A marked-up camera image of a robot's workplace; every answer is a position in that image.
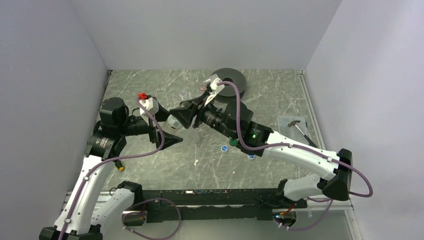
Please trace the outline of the brown bottle green cap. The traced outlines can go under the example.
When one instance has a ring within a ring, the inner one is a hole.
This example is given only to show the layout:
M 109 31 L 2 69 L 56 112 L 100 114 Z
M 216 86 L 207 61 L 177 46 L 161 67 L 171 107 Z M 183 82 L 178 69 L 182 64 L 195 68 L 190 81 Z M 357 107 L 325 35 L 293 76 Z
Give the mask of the brown bottle green cap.
M 176 119 L 173 115 L 169 115 L 169 117 L 166 120 L 167 125 L 174 129 L 174 130 L 180 130 L 183 128 L 183 125 Z

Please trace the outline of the clear bottle red label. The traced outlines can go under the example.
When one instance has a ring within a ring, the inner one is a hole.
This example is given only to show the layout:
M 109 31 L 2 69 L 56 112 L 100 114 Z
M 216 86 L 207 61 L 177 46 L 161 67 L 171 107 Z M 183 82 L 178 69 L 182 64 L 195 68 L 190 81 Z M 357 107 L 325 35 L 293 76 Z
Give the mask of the clear bottle red label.
M 205 92 L 205 91 L 207 90 L 207 86 L 206 86 L 205 84 L 201 84 L 201 85 L 199 86 L 199 90 L 200 90 L 201 92 Z

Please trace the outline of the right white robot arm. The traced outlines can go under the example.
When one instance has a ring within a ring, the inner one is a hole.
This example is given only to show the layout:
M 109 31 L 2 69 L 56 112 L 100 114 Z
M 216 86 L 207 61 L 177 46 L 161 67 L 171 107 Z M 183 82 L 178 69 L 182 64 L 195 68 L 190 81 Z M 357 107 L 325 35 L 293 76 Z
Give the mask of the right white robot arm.
M 342 148 L 338 152 L 322 150 L 280 134 L 270 127 L 252 121 L 253 112 L 240 103 L 242 145 L 237 134 L 237 103 L 230 102 L 225 109 L 206 103 L 207 94 L 180 103 L 169 113 L 184 128 L 205 124 L 232 141 L 241 152 L 258 157 L 280 159 L 310 171 L 310 176 L 283 179 L 275 194 L 276 203 L 287 208 L 300 199 L 324 195 L 337 201 L 347 201 L 350 195 L 352 152 Z

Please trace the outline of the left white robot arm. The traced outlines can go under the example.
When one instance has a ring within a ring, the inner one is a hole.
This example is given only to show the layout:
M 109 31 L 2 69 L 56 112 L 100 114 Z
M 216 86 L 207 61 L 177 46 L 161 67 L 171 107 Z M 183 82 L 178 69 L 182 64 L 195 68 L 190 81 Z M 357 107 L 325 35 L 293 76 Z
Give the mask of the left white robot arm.
M 155 97 L 138 96 L 140 115 L 135 115 L 120 97 L 103 101 L 99 121 L 87 141 L 82 167 L 70 198 L 53 226 L 44 227 L 41 240 L 101 240 L 113 218 L 127 209 L 146 208 L 142 185 L 123 181 L 99 208 L 96 204 L 113 168 L 122 165 L 121 152 L 128 136 L 148 135 L 156 150 L 182 142 L 182 138 L 160 128 L 169 112 Z

